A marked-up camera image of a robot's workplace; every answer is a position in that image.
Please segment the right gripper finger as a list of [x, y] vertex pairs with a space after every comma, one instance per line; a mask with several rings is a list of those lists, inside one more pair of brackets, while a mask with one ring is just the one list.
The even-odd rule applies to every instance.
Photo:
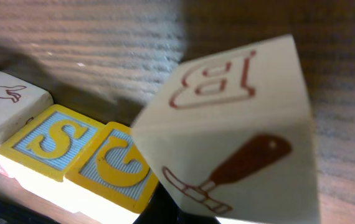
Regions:
[[133, 224], [220, 224], [214, 217], [203, 217], [183, 212], [158, 184], [148, 206]]

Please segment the wooden block blue H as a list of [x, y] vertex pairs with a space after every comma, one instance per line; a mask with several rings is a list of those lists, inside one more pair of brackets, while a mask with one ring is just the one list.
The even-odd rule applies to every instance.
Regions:
[[89, 215], [141, 213], [158, 184], [157, 177], [130, 136], [130, 128], [109, 122], [71, 166], [65, 182]]

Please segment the wooden block red drawing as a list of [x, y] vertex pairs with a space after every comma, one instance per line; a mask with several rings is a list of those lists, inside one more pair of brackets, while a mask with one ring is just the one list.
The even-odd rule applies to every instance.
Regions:
[[310, 101], [283, 35], [180, 64], [133, 140], [184, 212], [319, 223]]

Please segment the wooden block green bottom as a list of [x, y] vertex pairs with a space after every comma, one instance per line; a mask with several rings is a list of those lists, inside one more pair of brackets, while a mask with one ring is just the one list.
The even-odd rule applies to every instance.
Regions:
[[54, 181], [67, 171], [105, 125], [52, 105], [0, 146], [0, 155]]

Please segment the red letter A block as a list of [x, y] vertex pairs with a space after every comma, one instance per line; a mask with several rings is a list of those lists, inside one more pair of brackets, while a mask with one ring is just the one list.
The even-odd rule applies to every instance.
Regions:
[[[48, 91], [0, 72], [0, 145], [53, 104]], [[1, 156], [0, 174], [13, 177], [10, 165]]]

